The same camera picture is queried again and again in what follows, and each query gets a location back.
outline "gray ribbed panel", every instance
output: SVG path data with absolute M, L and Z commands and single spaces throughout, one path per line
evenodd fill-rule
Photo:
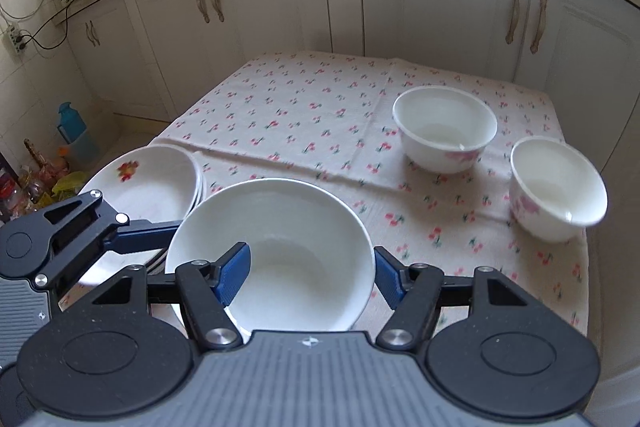
M 0 277 L 0 367 L 15 361 L 33 333 L 49 322 L 49 296 L 26 280 Z
M 363 333 L 255 333 L 233 353 L 207 355 L 180 393 L 100 427 L 496 427 L 456 409 L 415 361 L 382 353 Z M 24 427 L 87 427 L 38 413 Z M 587 427 L 577 416 L 545 427 Z

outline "electrical outlet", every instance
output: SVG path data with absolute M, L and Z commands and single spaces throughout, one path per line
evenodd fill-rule
M 21 55 L 24 49 L 27 47 L 25 44 L 26 37 L 24 35 L 20 35 L 20 28 L 16 23 L 11 24 L 7 29 L 5 34 L 7 38 L 11 41 L 12 46 L 15 49 L 15 52 L 18 55 Z

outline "white cabinet door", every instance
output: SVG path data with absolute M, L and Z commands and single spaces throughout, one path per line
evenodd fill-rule
M 548 93 L 567 142 L 602 169 L 640 92 L 640 10 L 623 0 L 531 0 L 515 82 Z
M 136 2 L 178 112 L 262 53 L 331 51 L 326 0 Z
M 124 0 L 101 0 L 73 16 L 68 38 L 87 83 L 114 112 L 168 119 Z
M 512 82 L 527 3 L 363 0 L 365 52 Z

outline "tablecloth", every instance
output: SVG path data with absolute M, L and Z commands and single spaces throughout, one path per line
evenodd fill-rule
M 391 108 L 424 85 L 471 92 L 496 114 L 497 136 L 471 170 L 431 174 L 402 152 Z M 159 140 L 196 152 L 209 195 L 267 176 L 309 181 L 345 201 L 374 244 L 403 263 L 430 263 L 447 275 L 493 266 L 586 334 L 585 235 L 548 245 L 510 215 L 510 152 L 527 135 L 562 139 L 546 94 L 399 59 L 303 52 L 249 61 Z M 444 309 L 438 328 L 466 313 Z M 376 335 L 390 314 L 374 288 L 355 328 Z

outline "white bowl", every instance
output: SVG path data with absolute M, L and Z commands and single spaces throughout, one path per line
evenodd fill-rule
M 542 136 L 519 140 L 511 152 L 511 171 L 511 211 L 543 241 L 568 241 L 607 212 L 607 190 L 598 171 L 566 143 Z
M 321 188 L 265 178 L 220 190 L 180 225 L 164 272 L 215 261 L 238 241 L 251 249 L 251 270 L 227 313 L 245 338 L 256 329 L 345 331 L 369 300 L 376 271 L 369 234 Z
M 405 91 L 394 103 L 393 117 L 406 155 L 440 174 L 471 168 L 498 130 L 494 112 L 484 102 L 446 86 Z
M 81 193 L 98 188 L 104 201 L 129 219 L 161 223 L 184 219 L 200 201 L 203 184 L 200 167 L 190 153 L 170 145 L 149 145 L 112 161 L 87 182 Z M 160 253 L 148 250 L 121 255 L 107 251 L 80 283 L 97 286 L 125 266 L 149 264 Z

